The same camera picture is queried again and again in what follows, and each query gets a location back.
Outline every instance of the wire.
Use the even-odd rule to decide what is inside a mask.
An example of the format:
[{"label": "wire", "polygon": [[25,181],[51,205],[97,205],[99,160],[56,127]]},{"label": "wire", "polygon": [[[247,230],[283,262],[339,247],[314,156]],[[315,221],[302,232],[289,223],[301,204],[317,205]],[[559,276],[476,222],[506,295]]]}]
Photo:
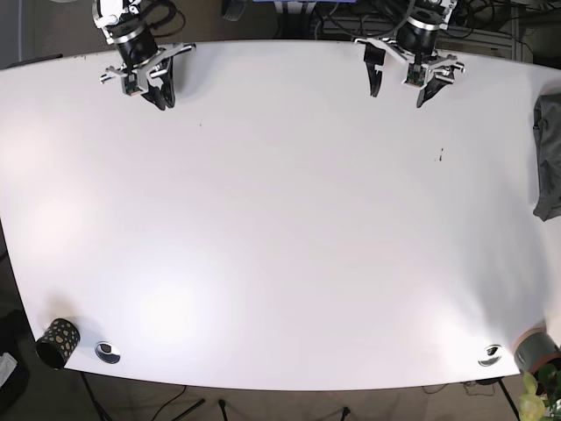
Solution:
[{"label": "wire", "polygon": [[472,34],[473,31],[475,31],[475,28],[470,28],[470,31],[466,34],[466,35],[462,35],[461,37],[457,36],[457,35],[452,35],[451,33],[449,33],[448,31],[444,31],[444,33],[446,35],[448,35],[450,38],[454,38],[454,39],[466,39],[469,38]]},{"label": "wire", "polygon": [[183,31],[183,28],[187,23],[187,19],[185,18],[183,12],[177,9],[177,6],[175,6],[173,2],[171,2],[170,0],[149,0],[149,1],[150,4],[148,5],[148,7],[146,7],[143,11],[139,13],[138,18],[140,18],[141,20],[145,20],[159,6],[167,8],[168,14],[164,18],[149,24],[148,29],[156,30],[163,25],[169,24],[174,19],[176,14],[179,15],[179,17],[181,18],[181,24],[179,28],[171,32],[153,35],[154,38],[171,37]]},{"label": "wire", "polygon": [[502,382],[502,379],[499,379],[499,386],[501,386],[502,393],[507,398],[508,405],[510,405],[510,409],[512,410],[513,414],[515,414],[516,419],[520,421],[520,414],[518,413],[518,409],[516,408],[515,403],[512,402],[512,398],[510,397],[510,394],[508,393],[508,390],[505,387],[505,383]]},{"label": "wire", "polygon": [[168,33],[161,33],[161,34],[158,34],[158,35],[153,35],[154,38],[171,37],[173,35],[176,35],[176,34],[180,33],[181,31],[183,31],[183,28],[185,27],[185,24],[187,23],[187,19],[185,18],[185,15],[183,14],[182,11],[176,10],[176,12],[179,15],[179,17],[181,18],[180,27],[177,28],[176,30],[168,32]]},{"label": "wire", "polygon": [[532,47],[529,46],[529,44],[525,41],[522,41],[521,39],[515,38],[515,36],[512,33],[508,33],[508,32],[503,32],[503,31],[497,31],[498,33],[503,33],[505,35],[508,35],[511,39],[513,39],[514,41],[518,42],[519,44],[522,44],[523,46],[525,46],[526,48],[529,49],[529,51],[534,54],[534,50],[532,50]]},{"label": "wire", "polygon": [[[333,9],[331,9],[330,13],[328,16],[332,16],[333,13],[335,13],[337,11],[337,8],[339,7],[339,3],[335,3],[335,6],[333,6]],[[314,29],[314,39],[317,40],[317,30],[319,29],[319,27],[322,27],[322,31],[323,31],[323,16],[320,12],[317,13],[317,15],[319,16],[319,21],[316,24],[316,28]]]},{"label": "wire", "polygon": [[158,409],[158,411],[154,414],[154,416],[152,417],[151,421],[154,421],[154,419],[156,419],[156,417],[158,416],[158,414],[160,414],[161,410],[163,410],[164,408],[166,408],[171,402],[173,402],[175,399],[177,399],[179,396],[183,395],[185,393],[185,391],[187,390],[187,386],[183,386],[183,390],[181,391],[181,393],[175,397],[172,397],[169,401],[167,401],[166,403],[164,403],[163,405],[160,406],[160,408]]},{"label": "wire", "polygon": [[379,34],[378,38],[390,37],[394,32],[397,32],[402,26],[404,26],[407,23],[407,19],[409,19],[409,16],[411,16],[411,12],[413,11],[414,7],[415,7],[415,0],[410,0],[409,6],[405,11],[405,15],[403,16],[401,22],[396,26],[394,26],[394,29]]},{"label": "wire", "polygon": [[86,390],[88,391],[88,395],[89,395],[89,400],[93,403],[99,419],[101,421],[112,421],[107,411],[103,408],[103,406],[97,401],[96,397],[94,396],[94,392],[91,390],[91,387],[89,386],[88,383],[88,379],[86,378],[86,375],[84,374],[83,371],[80,372],[80,377],[82,378],[84,386],[86,386]]},{"label": "wire", "polygon": [[[336,7],[333,8],[333,10],[331,12],[333,12],[334,10],[336,10],[338,4],[336,4]],[[363,33],[363,32],[353,32],[348,28],[345,28],[344,26],[342,26],[341,24],[339,24],[331,15],[332,13],[329,13],[325,16],[323,16],[325,19],[329,20],[334,26],[336,26],[341,32],[355,38],[359,38],[359,37],[375,37],[375,38],[386,38],[386,37],[390,37],[394,34],[394,32],[398,31],[402,26],[404,26],[407,23],[407,19],[409,18],[409,16],[411,15],[411,12],[413,11],[413,8],[415,6],[415,0],[409,0],[409,4],[408,4],[408,8],[405,11],[405,14],[403,15],[403,17],[401,18],[401,21],[395,25],[392,29],[390,29],[389,31],[385,31],[385,32],[378,32],[378,33],[374,33],[374,32],[367,32],[367,33]]]}]

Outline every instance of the black cup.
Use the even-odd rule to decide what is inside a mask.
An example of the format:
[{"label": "black cup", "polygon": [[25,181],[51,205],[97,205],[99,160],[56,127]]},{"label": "black cup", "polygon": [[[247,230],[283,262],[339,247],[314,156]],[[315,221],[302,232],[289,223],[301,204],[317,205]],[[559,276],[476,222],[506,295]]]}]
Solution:
[{"label": "black cup", "polygon": [[76,326],[64,318],[55,319],[35,343],[35,352],[50,368],[63,368],[80,342]]}]

